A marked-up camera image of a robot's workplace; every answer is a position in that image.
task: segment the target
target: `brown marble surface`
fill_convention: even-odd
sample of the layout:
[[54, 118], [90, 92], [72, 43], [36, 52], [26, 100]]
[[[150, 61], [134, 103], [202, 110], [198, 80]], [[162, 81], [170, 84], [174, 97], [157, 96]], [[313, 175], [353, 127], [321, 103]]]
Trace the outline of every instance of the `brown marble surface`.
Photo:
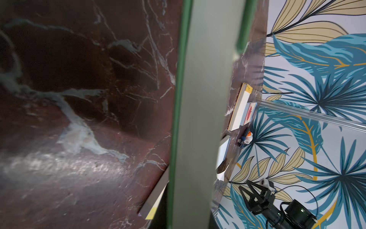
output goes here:
[[166, 169], [182, 0], [7, 1], [0, 228], [146, 228]]
[[259, 0], [257, 3], [257, 11], [255, 13], [252, 28], [250, 30], [249, 45], [244, 55], [242, 55], [240, 59], [235, 61], [233, 64], [230, 96], [228, 98], [228, 107], [225, 114], [225, 125], [223, 130], [223, 137], [226, 135], [231, 135], [231, 139], [228, 146], [226, 159], [219, 166], [217, 171], [220, 173], [226, 169], [224, 181], [216, 180], [214, 184], [215, 191], [212, 201], [212, 211], [217, 209], [225, 191], [227, 182], [229, 181], [236, 161], [238, 160], [241, 151], [237, 144], [238, 139], [241, 138], [245, 129], [250, 125], [250, 123], [248, 123], [245, 126], [240, 126], [239, 129], [233, 131], [227, 130], [242, 84], [247, 83], [253, 87], [253, 92], [249, 97], [249, 101], [260, 102], [262, 98], [267, 18], [268, 0]]

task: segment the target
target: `blue palm leaf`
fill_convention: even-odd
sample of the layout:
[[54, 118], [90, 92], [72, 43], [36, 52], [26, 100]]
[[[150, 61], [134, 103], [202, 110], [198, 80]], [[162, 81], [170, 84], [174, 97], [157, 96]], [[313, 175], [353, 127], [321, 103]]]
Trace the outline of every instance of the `blue palm leaf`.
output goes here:
[[226, 214], [228, 214], [228, 215], [232, 218], [231, 214], [229, 213], [229, 211], [228, 211], [228, 210], [226, 210], [226, 209], [224, 208], [224, 206], [222, 206], [221, 204], [219, 204], [219, 208], [220, 208], [220, 210], [222, 210], [223, 212], [225, 212]]
[[218, 219], [217, 216], [216, 216], [215, 219], [216, 219], [217, 225], [220, 227], [220, 229], [224, 229], [223, 226], [221, 225], [220, 220]]
[[[275, 100], [273, 102], [305, 109], [299, 104], [288, 101]], [[289, 128], [296, 137], [299, 146], [305, 152], [309, 154], [319, 152], [323, 144], [323, 138], [321, 137], [321, 126], [318, 121], [266, 107], [260, 107], [259, 110], [264, 111], [275, 123]]]
[[271, 79], [271, 76], [277, 76], [277, 77], [280, 77], [280, 78], [284, 78], [283, 76], [279, 75], [279, 74], [276, 74], [276, 73], [273, 73], [271, 71], [288, 71], [288, 70], [285, 70], [285, 69], [279, 69], [279, 68], [276, 68], [276, 67], [268, 67], [268, 66], [264, 66], [264, 78], [263, 78], [263, 85], [264, 86], [267, 86], [269, 87], [270, 89], [274, 89], [274, 90], [277, 90], [276, 88], [274, 88], [273, 86], [269, 85], [268, 84], [268, 81], [269, 82], [272, 82], [272, 83], [275, 83], [275, 84], [281, 84], [275, 80], [272, 80]]
[[220, 216], [225, 220], [225, 222], [226, 222], [227, 224], [229, 224], [229, 222], [226, 220], [226, 218], [225, 218], [224, 214], [221, 212], [221, 210], [219, 210], [219, 214], [220, 214]]
[[258, 229], [265, 227], [266, 218], [262, 214], [253, 215], [250, 211], [248, 211], [243, 197], [239, 195], [232, 186], [230, 189], [230, 196], [231, 201], [234, 204], [235, 212], [239, 219], [243, 222], [244, 228]]
[[[303, 85], [290, 81], [281, 87], [291, 94], [282, 99], [313, 106], [312, 111], [366, 123], [366, 34], [350, 34], [318, 46], [285, 44], [274, 37], [274, 45], [289, 63], [314, 76], [313, 86], [307, 79], [289, 74]], [[272, 82], [278, 77], [271, 74]]]
[[239, 229], [239, 227], [234, 222], [232, 222], [232, 224], [234, 224], [235, 229]]
[[266, 118], [264, 112], [257, 112], [256, 117], [252, 122], [252, 126], [250, 127], [250, 131], [253, 134], [253, 140], [250, 144], [242, 146], [244, 150], [240, 153], [238, 158], [239, 161], [245, 155], [242, 166], [246, 162], [246, 159], [255, 145], [274, 160], [276, 159], [276, 157], [273, 155], [274, 152], [287, 154], [283, 149], [273, 144], [276, 143], [279, 146], [288, 148], [288, 146], [278, 138], [291, 135], [276, 134], [276, 132], [282, 130], [283, 128], [284, 127], [279, 126], [278, 123], [273, 123], [271, 118]]
[[316, 78], [329, 73], [344, 74], [356, 79], [363, 78], [366, 59], [366, 34], [349, 34], [313, 46], [303, 43], [285, 44], [274, 36], [276, 51], [290, 64], [305, 69]]
[[[308, 169], [296, 169], [308, 175], [330, 177], [317, 181], [298, 177], [304, 182], [315, 184], [314, 187], [309, 189], [310, 191], [322, 190], [325, 188], [325, 190], [315, 197], [317, 200], [326, 198], [325, 202], [319, 207], [320, 211], [324, 211], [330, 205], [330, 203], [336, 203], [330, 218], [323, 222], [323, 225], [325, 226], [333, 223], [336, 220], [342, 208], [344, 208], [346, 222], [349, 229], [352, 228], [351, 211], [356, 214], [357, 224], [360, 228], [362, 228], [362, 224], [359, 215], [361, 214], [364, 220], [366, 219], [366, 172], [355, 173], [356, 171], [366, 168], [366, 164], [363, 164], [366, 159], [366, 151], [361, 155], [359, 160], [351, 167], [351, 169], [349, 169], [354, 157], [355, 148], [356, 140], [353, 142], [348, 152], [348, 156], [346, 156], [346, 148], [344, 139], [342, 138], [340, 146], [340, 173], [334, 172], [307, 159], [306, 161], [309, 164], [320, 170], [323, 170], [324, 173], [314, 172]], [[312, 203], [314, 201], [314, 199], [311, 199], [308, 201], [308, 203]]]

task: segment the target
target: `yellow curved line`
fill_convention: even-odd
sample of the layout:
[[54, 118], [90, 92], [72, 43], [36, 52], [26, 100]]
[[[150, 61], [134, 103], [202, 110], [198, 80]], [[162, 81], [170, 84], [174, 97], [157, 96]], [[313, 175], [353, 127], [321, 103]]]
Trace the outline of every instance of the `yellow curved line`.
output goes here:
[[[313, 127], [314, 127], [314, 126], [312, 126], [311, 128], [309, 128], [309, 127], [307, 126], [307, 124], [305, 123], [305, 121], [304, 121], [304, 120], [302, 120], [302, 123], [304, 124], [304, 126], [305, 126], [305, 128], [306, 128], [306, 131], [305, 131], [305, 130], [302, 130], [302, 129], [294, 128], [294, 127], [290, 126], [289, 124], [287, 124], [287, 125], [288, 125], [291, 129], [299, 130], [299, 131], [302, 131], [302, 132], [306, 133], [307, 135], [309, 135], [309, 139], [310, 139], [310, 143], [311, 143], [311, 145], [308, 145], [308, 146], [311, 148], [311, 151], [312, 151], [312, 153], [313, 153], [313, 161], [314, 161], [314, 163], [318, 163], [318, 159], [317, 159], [317, 152], [316, 152], [316, 150], [315, 150], [315, 148], [316, 148], [316, 146], [317, 146], [318, 144], [316, 144], [316, 145], [314, 144], [314, 139], [313, 139], [313, 136], [312, 136], [312, 134], [311, 134], [311, 130], [313, 129]], [[314, 180], [314, 181], [318, 180], [318, 177], [317, 177], [317, 176], [313, 176], [313, 180]]]
[[338, 59], [338, 58], [331, 57], [331, 56], [322, 56], [322, 55], [319, 55], [319, 54], [316, 54], [316, 53], [313, 53], [313, 54], [315, 54], [315, 55], [317, 55], [317, 56], [324, 57], [324, 58], [335, 59], [336, 61], [338, 61], [338, 62], [340, 63], [340, 65], [334, 65], [334, 66], [336, 67], [335, 69], [338, 69], [338, 68], [340, 68], [340, 67], [348, 67], [348, 66], [349, 66], [349, 64], [345, 64], [345, 63], [343, 63], [343, 62], [342, 62], [340, 59]]
[[[307, 134], [309, 135], [309, 138], [310, 138], [310, 143], [311, 143], [311, 146], [310, 146], [310, 148], [311, 148], [311, 151], [313, 152], [313, 161], [314, 161], [314, 163], [318, 163], [318, 160], [317, 160], [317, 152], [316, 152], [316, 150], [315, 150], [315, 147], [318, 145], [318, 144], [314, 144], [314, 139], [313, 139], [313, 136], [312, 136], [312, 134], [311, 134], [311, 129], [314, 127], [314, 126], [312, 126], [310, 129], [309, 129], [309, 127], [307, 126], [307, 124], [304, 122], [304, 121], [302, 121], [302, 123], [304, 124], [304, 126], [305, 126], [305, 128], [306, 128], [306, 130], [307, 130]], [[316, 167], [314, 167], [314, 172], [317, 172], [318, 171], [318, 168], [316, 168]], [[313, 176], [313, 180], [314, 181], [316, 181], [316, 180], [318, 180], [318, 177], [317, 176]]]
[[334, 202], [332, 207], [318, 220], [318, 222], [316, 224], [314, 224], [312, 229], [315, 229], [317, 226], [319, 226], [319, 228], [321, 228], [320, 227], [321, 223], [324, 222], [334, 212], [334, 208], [336, 207], [337, 200], [338, 199], [336, 199], [336, 201]]
[[240, 208], [240, 212], [249, 220], [249, 222], [251, 222], [255, 226], [255, 224], [246, 216], [246, 214], [244, 213], [240, 204], [238, 202], [236, 202], [236, 200], [234, 198], [233, 198], [233, 200], [235, 201], [236, 205]]
[[291, 57], [293, 57], [293, 58], [296, 58], [296, 59], [298, 59], [298, 60], [300, 60], [300, 61], [306, 62], [306, 63], [315, 64], [315, 65], [321, 65], [321, 66], [329, 66], [329, 64], [319, 64], [319, 63], [314, 63], [314, 62], [307, 61], [307, 60], [305, 60], [305, 59], [304, 59], [304, 57], [297, 56], [297, 55], [296, 55], [296, 54], [294, 54], [294, 53], [292, 53], [294, 56], [292, 56], [292, 55], [290, 55], [290, 54], [288, 54], [288, 53], [286, 53], [286, 54], [287, 54], [287, 55], [289, 55], [289, 56], [291, 56]]
[[[361, 49], [361, 48], [357, 48], [357, 47], [353, 47], [353, 46], [346, 46], [346, 47], [356, 48], [356, 49], [361, 50], [362, 52], [364, 52], [366, 54], [366, 51]], [[359, 65], [366, 65], [366, 63], [354, 64], [353, 66], [359, 66]]]
[[259, 219], [255, 216], [255, 215], [253, 215], [254, 216], [254, 218], [258, 221], [258, 223], [259, 223], [259, 225], [261, 226], [259, 229], [263, 229], [263, 227], [262, 227], [262, 224], [261, 224], [261, 222], [259, 221]]

